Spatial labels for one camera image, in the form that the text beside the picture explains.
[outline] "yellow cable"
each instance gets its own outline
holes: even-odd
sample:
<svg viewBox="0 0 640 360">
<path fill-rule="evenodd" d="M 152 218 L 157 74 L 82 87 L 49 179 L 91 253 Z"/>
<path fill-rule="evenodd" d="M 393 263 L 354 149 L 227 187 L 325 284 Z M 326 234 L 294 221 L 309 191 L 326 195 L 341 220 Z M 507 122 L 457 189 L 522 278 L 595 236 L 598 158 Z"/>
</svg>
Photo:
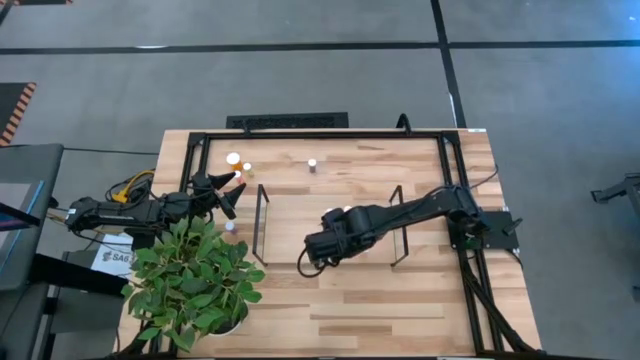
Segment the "yellow cable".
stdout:
<svg viewBox="0 0 640 360">
<path fill-rule="evenodd" d="M 122 203 L 122 204 L 126 204 L 127 201 L 129 201 L 129 190 L 131 189 L 131 186 L 133 186 L 133 184 L 140 177 L 142 177 L 144 175 L 153 175 L 153 174 L 155 174 L 155 171 L 153 171 L 153 170 L 145 170 L 145 171 L 139 172 L 136 176 L 131 178 L 131 180 L 129 181 L 127 186 L 124 187 L 124 189 L 120 190 L 117 194 L 113 195 L 111 198 L 113 199 L 113 201 L 116 201 L 116 202 L 119 202 L 119 203 Z"/>
</svg>

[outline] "potted plant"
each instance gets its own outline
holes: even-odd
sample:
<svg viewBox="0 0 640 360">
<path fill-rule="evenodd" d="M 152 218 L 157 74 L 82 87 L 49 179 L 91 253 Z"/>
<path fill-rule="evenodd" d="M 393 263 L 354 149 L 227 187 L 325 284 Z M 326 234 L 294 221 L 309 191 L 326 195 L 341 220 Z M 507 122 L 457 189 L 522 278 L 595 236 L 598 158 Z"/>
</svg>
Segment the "potted plant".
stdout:
<svg viewBox="0 0 640 360">
<path fill-rule="evenodd" d="M 252 283 L 265 275 L 244 260 L 247 244 L 228 244 L 213 227 L 200 217 L 190 224 L 182 219 L 163 232 L 161 243 L 136 251 L 135 277 L 122 294 L 129 314 L 151 322 L 138 339 L 162 333 L 189 352 L 196 334 L 232 332 L 247 317 L 247 302 L 260 301 Z"/>
</svg>

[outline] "gray concrete floor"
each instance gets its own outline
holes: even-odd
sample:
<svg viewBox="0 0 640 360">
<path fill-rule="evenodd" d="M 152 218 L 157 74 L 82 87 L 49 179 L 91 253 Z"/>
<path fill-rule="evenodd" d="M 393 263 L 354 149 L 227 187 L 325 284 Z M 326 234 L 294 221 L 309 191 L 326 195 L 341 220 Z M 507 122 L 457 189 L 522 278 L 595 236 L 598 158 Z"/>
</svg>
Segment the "gray concrete floor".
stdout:
<svg viewBox="0 0 640 360">
<path fill-rule="evenodd" d="M 450 41 L 640 38 L 633 0 L 441 0 Z M 436 41 L 427 0 L 75 0 L 13 8 L 0 48 Z M 637 172 L 640 48 L 454 50 L 469 127 L 487 128 L 518 231 L 540 337 L 555 354 L 640 353 L 640 222 L 589 191 Z M 15 143 L 157 151 L 169 128 L 227 115 L 348 111 L 352 127 L 453 127 L 438 50 L 0 56 L 0 82 L 37 82 Z M 55 194 L 100 197 L 154 156 L 65 152 Z M 54 224 L 41 252 L 86 244 Z M 75 334 L 55 357 L 106 354 Z"/>
</svg>

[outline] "black stand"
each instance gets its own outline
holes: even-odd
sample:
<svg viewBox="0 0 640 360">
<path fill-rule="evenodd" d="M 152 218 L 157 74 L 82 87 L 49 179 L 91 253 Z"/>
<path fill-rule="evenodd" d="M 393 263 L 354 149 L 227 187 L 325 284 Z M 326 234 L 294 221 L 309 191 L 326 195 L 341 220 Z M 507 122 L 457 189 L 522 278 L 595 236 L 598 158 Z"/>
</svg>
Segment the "black stand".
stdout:
<svg viewBox="0 0 640 360">
<path fill-rule="evenodd" d="M 120 297 L 122 287 L 128 283 L 126 279 L 42 254 L 33 257 L 29 281 Z"/>
<path fill-rule="evenodd" d="M 622 182 L 604 190 L 594 190 L 591 192 L 593 201 L 598 204 L 606 204 L 616 196 L 627 195 L 631 201 L 631 206 L 638 216 L 640 216 L 640 174 L 626 174 Z"/>
</svg>

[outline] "wooden tabletop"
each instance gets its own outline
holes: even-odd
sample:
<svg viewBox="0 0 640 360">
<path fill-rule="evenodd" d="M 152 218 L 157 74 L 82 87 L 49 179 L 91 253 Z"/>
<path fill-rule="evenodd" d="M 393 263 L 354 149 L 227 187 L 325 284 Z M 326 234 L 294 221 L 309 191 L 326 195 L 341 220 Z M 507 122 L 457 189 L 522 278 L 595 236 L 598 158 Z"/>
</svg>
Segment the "wooden tabletop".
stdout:
<svg viewBox="0 0 640 360">
<path fill-rule="evenodd" d="M 155 194 L 178 191 L 189 132 L 165 132 Z M 489 176 L 494 160 L 487 133 L 460 130 L 460 140 L 469 182 Z M 397 185 L 409 201 L 442 185 L 434 140 L 215 140 L 207 172 L 228 172 L 225 159 L 232 151 L 252 164 L 254 177 L 244 175 L 247 189 L 236 206 L 239 233 L 225 235 L 225 240 L 251 244 L 258 184 L 270 200 L 266 233 L 261 234 L 269 266 L 264 268 L 265 280 L 256 286 L 263 299 L 250 306 L 248 318 L 235 333 L 205 337 L 190 354 L 179 357 L 474 354 L 457 256 L 449 246 L 444 219 L 407 228 L 409 256 L 395 268 L 389 266 L 396 257 L 393 234 L 317 278 L 303 278 L 295 268 L 304 236 L 320 230 L 320 216 L 328 208 L 388 205 Z M 453 151 L 448 154 L 455 169 Z M 318 161 L 315 174 L 307 168 L 310 158 Z M 199 154 L 194 159 L 195 171 Z M 228 187 L 236 185 L 232 181 Z M 484 209 L 505 205 L 498 177 L 473 193 Z M 214 217 L 225 219 L 217 213 Z M 505 251 L 485 254 L 496 305 L 526 342 L 540 347 L 520 266 Z M 485 347 L 491 348 L 486 314 L 481 305 L 478 308 Z M 128 344 L 138 329 L 139 321 L 126 314 L 125 306 L 119 328 L 122 343 Z"/>
</svg>

